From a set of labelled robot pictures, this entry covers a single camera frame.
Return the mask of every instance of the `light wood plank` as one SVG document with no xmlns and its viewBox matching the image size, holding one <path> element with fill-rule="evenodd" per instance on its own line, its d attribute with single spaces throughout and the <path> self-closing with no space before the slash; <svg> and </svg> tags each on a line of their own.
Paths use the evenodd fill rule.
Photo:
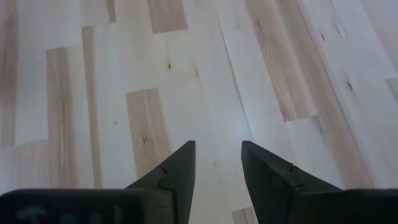
<svg viewBox="0 0 398 224">
<path fill-rule="evenodd" d="M 253 140 L 278 156 L 295 162 L 278 99 L 244 1 L 220 1 L 217 11 Z"/>
<path fill-rule="evenodd" d="M 84 27 L 81 31 L 85 66 L 85 83 L 88 101 L 88 121 L 90 125 L 91 156 L 93 158 L 94 187 L 102 188 L 100 141 L 98 140 L 98 114 L 95 87 L 94 27 Z"/>
<path fill-rule="evenodd" d="M 155 88 L 159 74 L 154 68 L 153 35 L 147 0 L 115 2 L 117 23 L 113 24 L 115 68 L 125 93 Z"/>
<path fill-rule="evenodd" d="M 398 71 L 398 2 L 395 0 L 361 0 L 377 36 Z"/>
<path fill-rule="evenodd" d="M 215 151 L 211 111 L 203 95 L 187 30 L 152 38 L 160 74 L 162 112 L 172 150 L 196 141 L 195 189 L 190 223 L 232 223 L 224 175 Z"/>
<path fill-rule="evenodd" d="M 216 150 L 225 175 L 232 210 L 250 207 L 241 166 L 241 141 L 252 139 L 239 100 L 216 12 L 209 2 L 205 8 L 184 1 L 194 58 L 209 102 L 214 124 Z"/>
<path fill-rule="evenodd" d="M 49 153 L 66 188 L 94 187 L 81 46 L 47 51 Z"/>
<path fill-rule="evenodd" d="M 285 121 L 315 115 L 302 70 L 274 1 L 246 0 Z"/>
<path fill-rule="evenodd" d="M 394 94 L 398 103 L 398 78 L 388 79 L 387 83 L 390 86 L 391 92 Z"/>
<path fill-rule="evenodd" d="M 127 108 L 136 172 L 141 178 L 171 155 L 159 90 L 128 93 Z"/>
<path fill-rule="evenodd" d="M 46 51 L 47 98 L 49 115 L 49 148 L 52 163 L 60 164 L 57 185 L 77 186 L 75 138 L 73 128 L 73 98 L 66 49 Z"/>
<path fill-rule="evenodd" d="M 297 2 L 374 185 L 397 187 L 398 104 L 385 79 L 398 74 L 361 3 Z"/>
<path fill-rule="evenodd" d="M 254 208 L 245 208 L 232 213 L 235 224 L 258 224 Z"/>
<path fill-rule="evenodd" d="M 100 159 L 103 188 L 124 188 L 136 180 L 136 171 L 124 91 L 128 81 L 115 60 L 119 57 L 115 24 L 84 27 L 82 34 L 93 142 L 98 123 L 100 156 L 93 159 Z"/>
<path fill-rule="evenodd" d="M 79 0 L 17 1 L 16 145 L 48 139 L 45 50 L 81 44 Z"/>
<path fill-rule="evenodd" d="M 0 2 L 0 150 L 13 147 L 16 128 L 17 4 Z"/>
<path fill-rule="evenodd" d="M 344 189 L 335 158 L 325 145 L 318 117 L 286 123 L 300 169 Z"/>
<path fill-rule="evenodd" d="M 276 3 L 279 13 L 283 15 L 286 31 L 289 33 L 310 94 L 314 99 L 326 146 L 338 164 L 345 186 L 348 188 L 372 187 L 373 182 L 363 155 L 341 110 L 328 77 L 329 71 L 325 69 L 321 54 L 312 40 L 299 6 L 295 1 L 276 1 Z M 338 19 L 334 21 L 334 24 L 337 24 L 340 34 L 344 36 L 344 29 L 341 28 Z M 330 35 L 338 35 L 340 38 L 338 32 L 332 32 Z"/>
<path fill-rule="evenodd" d="M 42 140 L 0 152 L 0 194 L 15 189 L 59 187 L 53 180 L 48 141 Z"/>
<path fill-rule="evenodd" d="M 154 34 L 188 29 L 182 0 L 148 0 Z"/>
<path fill-rule="evenodd" d="M 114 0 L 80 0 L 82 26 L 116 22 Z"/>
</svg>

